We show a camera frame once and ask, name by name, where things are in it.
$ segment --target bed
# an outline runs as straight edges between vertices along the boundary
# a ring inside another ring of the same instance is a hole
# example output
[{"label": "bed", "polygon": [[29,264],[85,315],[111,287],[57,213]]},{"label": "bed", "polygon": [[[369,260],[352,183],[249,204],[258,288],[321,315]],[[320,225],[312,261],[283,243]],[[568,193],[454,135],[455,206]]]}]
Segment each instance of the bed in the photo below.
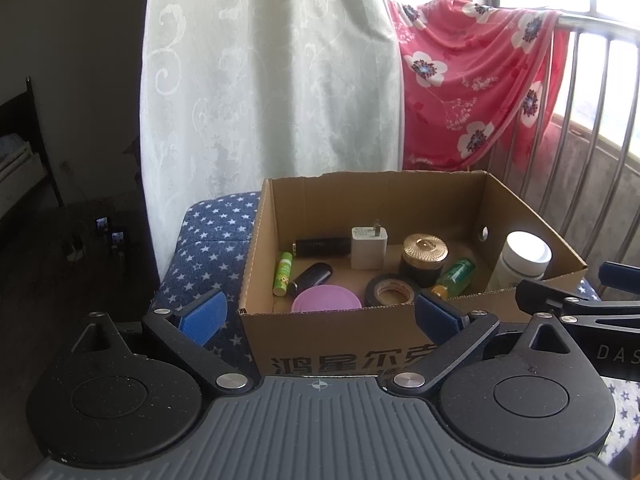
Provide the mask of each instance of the bed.
[{"label": "bed", "polygon": [[0,105],[0,219],[30,191],[50,184],[63,206],[36,113],[31,79],[26,91]]}]

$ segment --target pink lid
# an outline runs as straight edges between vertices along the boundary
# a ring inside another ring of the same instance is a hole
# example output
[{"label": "pink lid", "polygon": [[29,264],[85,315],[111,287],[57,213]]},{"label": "pink lid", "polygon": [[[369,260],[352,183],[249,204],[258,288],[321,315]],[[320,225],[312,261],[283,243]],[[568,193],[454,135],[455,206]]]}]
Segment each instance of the pink lid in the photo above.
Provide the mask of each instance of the pink lid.
[{"label": "pink lid", "polygon": [[354,310],[361,308],[360,300],[350,290],[337,285],[317,285],[304,290],[294,300],[292,312],[321,310]]}]

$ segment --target green tube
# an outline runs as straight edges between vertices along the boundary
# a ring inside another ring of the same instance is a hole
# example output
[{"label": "green tube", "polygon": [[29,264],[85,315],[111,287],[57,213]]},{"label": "green tube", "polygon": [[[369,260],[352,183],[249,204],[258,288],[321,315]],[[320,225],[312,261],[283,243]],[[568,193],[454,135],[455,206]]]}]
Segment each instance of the green tube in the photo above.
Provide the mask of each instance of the green tube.
[{"label": "green tube", "polygon": [[292,260],[293,255],[291,253],[282,253],[280,256],[280,262],[276,267],[276,277],[273,280],[273,293],[276,296],[284,296],[287,293]]},{"label": "green tube", "polygon": [[431,293],[443,300],[455,298],[465,290],[476,270],[474,263],[468,258],[461,258],[447,269],[431,288]]}]

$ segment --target white bottle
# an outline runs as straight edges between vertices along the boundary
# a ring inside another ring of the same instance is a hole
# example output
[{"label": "white bottle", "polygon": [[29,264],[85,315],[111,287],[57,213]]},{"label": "white bottle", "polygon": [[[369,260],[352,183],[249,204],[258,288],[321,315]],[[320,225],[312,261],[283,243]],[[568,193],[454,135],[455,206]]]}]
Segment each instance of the white bottle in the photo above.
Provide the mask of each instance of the white bottle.
[{"label": "white bottle", "polygon": [[486,291],[511,288],[524,279],[541,280],[551,256],[549,246],[536,235],[524,231],[509,233]]}]

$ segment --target window bars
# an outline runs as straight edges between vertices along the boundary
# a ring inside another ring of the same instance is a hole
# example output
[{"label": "window bars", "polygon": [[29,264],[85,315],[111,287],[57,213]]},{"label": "window bars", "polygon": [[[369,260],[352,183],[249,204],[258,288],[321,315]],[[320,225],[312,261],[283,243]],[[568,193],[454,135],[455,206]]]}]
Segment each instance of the window bars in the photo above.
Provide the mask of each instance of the window bars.
[{"label": "window bars", "polygon": [[[602,122],[602,115],[604,110],[604,101],[605,101],[605,94],[607,89],[607,75],[609,72],[609,53],[610,53],[611,41],[612,40],[626,41],[628,43],[635,45],[638,51],[638,63],[636,65],[636,79],[635,79],[635,85],[634,85],[633,99],[631,102],[629,115],[626,122],[625,137],[622,142],[622,147],[620,149],[620,156],[618,157],[613,178],[610,181],[607,195],[602,203],[602,206],[600,208],[600,212],[595,221],[595,224],[593,225],[593,228],[590,231],[590,234],[587,238],[587,242],[585,246],[582,248],[581,251],[579,251],[580,256],[586,260],[590,256],[591,251],[594,247],[594,244],[596,243],[596,240],[600,235],[602,226],[604,225],[604,222],[607,219],[607,215],[609,214],[613,197],[615,196],[615,193],[618,190],[618,185],[620,184],[620,178],[622,177],[622,173],[626,163],[626,157],[628,155],[631,139],[633,136],[634,124],[636,121],[636,108],[638,106],[638,90],[640,85],[640,28],[633,27],[630,25],[625,25],[623,23],[600,20],[597,18],[591,18],[589,16],[582,16],[578,14],[563,14],[559,18],[556,28],[570,30],[575,33],[574,55],[572,60],[567,103],[566,103],[566,108],[564,112],[564,119],[562,120],[562,127],[561,127],[560,136],[558,140],[558,146],[556,148],[556,153],[553,158],[549,179],[548,179],[548,182],[546,183],[542,201],[540,203],[539,213],[541,216],[543,216],[544,213],[546,212],[546,209],[548,207],[549,200],[551,197],[551,193],[554,188],[554,184],[556,183],[556,177],[558,176],[558,168],[559,168],[559,163],[562,156],[562,151],[564,149],[566,136],[570,128],[571,111],[574,105],[574,94],[575,94],[576,73],[577,73],[577,65],[578,65],[578,48],[580,44],[580,35],[583,33],[597,34],[606,38],[604,66],[602,70],[602,79],[600,83],[600,94],[598,96],[598,103],[596,106],[593,129],[592,129],[592,134],[589,141],[590,145],[588,148],[587,155],[582,164],[582,169],[580,171],[580,176],[578,177],[577,186],[571,198],[567,212],[564,216],[562,225],[559,229],[559,233],[563,237],[566,235],[566,232],[568,231],[574,219],[576,208],[580,203],[580,199],[583,196],[585,183],[587,182],[587,179],[590,175],[590,171],[592,169],[593,153],[598,143],[598,135],[600,133],[600,124]],[[549,46],[549,54],[551,54],[552,52],[551,50],[552,47],[553,47],[553,44]],[[534,134],[533,148],[529,155],[529,160],[527,161],[524,179],[522,181],[520,190],[518,192],[518,195],[521,198],[523,198],[526,195],[527,189],[529,188],[533,162],[535,160],[536,152],[541,140],[540,137],[542,135],[542,125],[543,125],[543,118],[545,115],[546,97],[547,97],[548,85],[549,85],[550,62],[547,62],[545,71],[546,71],[545,80],[543,83],[544,86],[543,86],[542,98],[541,98],[541,109],[540,109],[540,113],[538,114],[538,119],[537,119],[538,122],[536,123],[536,131]],[[503,182],[507,182],[507,179],[510,176],[511,167],[513,165],[513,149],[515,146],[517,133],[518,133],[518,121],[515,121],[513,136],[511,139],[511,145],[508,152],[504,173],[502,174],[502,178],[501,178]],[[489,157],[489,168],[491,168],[491,163],[494,158],[494,151],[495,151],[495,147],[492,149],[492,152]],[[629,245],[631,244],[631,241],[633,240],[636,234],[636,231],[638,230],[639,225],[640,225],[640,206],[636,210],[635,216],[631,222],[631,226],[626,232],[626,235],[622,241],[622,244],[618,248],[615,254],[615,257],[613,258],[614,261],[621,262],[624,259],[626,252],[628,251]],[[599,288],[599,292],[602,293],[604,291],[604,288],[605,287],[601,286]]]}]

